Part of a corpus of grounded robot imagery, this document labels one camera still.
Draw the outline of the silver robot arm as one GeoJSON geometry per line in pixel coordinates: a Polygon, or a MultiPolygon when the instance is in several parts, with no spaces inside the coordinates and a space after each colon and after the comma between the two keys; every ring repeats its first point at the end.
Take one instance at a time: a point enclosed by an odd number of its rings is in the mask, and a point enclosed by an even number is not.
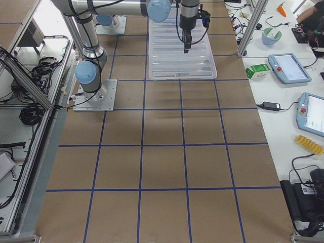
{"type": "MultiPolygon", "coordinates": [[[[101,77],[107,62],[107,53],[99,44],[93,16],[134,15],[163,22],[171,11],[172,3],[172,1],[53,1],[64,16],[72,17],[76,21],[85,60],[76,66],[75,75],[87,102],[99,103],[107,95],[101,77]]],[[[199,1],[177,1],[176,7],[176,19],[179,20],[176,26],[182,29],[177,35],[184,44],[184,52],[188,53],[194,44],[191,31],[195,28],[197,20],[201,20],[203,26],[208,29],[211,15],[203,9],[199,1]]]]}
{"type": "Polygon", "coordinates": [[[103,28],[117,28],[119,26],[119,20],[114,15],[100,14],[96,16],[97,25],[103,28]]]}

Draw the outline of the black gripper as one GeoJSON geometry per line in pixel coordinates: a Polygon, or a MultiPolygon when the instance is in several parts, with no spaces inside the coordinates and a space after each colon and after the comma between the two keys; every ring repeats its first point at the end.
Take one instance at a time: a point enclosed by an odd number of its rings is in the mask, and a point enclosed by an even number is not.
{"type": "Polygon", "coordinates": [[[191,49],[191,31],[196,26],[196,21],[201,20],[204,28],[209,28],[210,13],[203,10],[199,0],[180,0],[180,28],[183,30],[184,54],[191,49]]]}

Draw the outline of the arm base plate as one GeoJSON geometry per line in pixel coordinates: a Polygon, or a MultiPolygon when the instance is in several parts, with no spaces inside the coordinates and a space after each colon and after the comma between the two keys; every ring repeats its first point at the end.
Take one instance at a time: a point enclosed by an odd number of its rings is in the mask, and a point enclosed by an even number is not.
{"type": "Polygon", "coordinates": [[[98,35],[124,35],[127,17],[124,15],[96,15],[96,33],[98,35]]]}
{"type": "Polygon", "coordinates": [[[104,79],[101,88],[95,95],[84,92],[82,86],[79,85],[79,91],[83,94],[76,97],[75,104],[72,107],[73,111],[114,111],[116,89],[116,79],[104,79]]]}

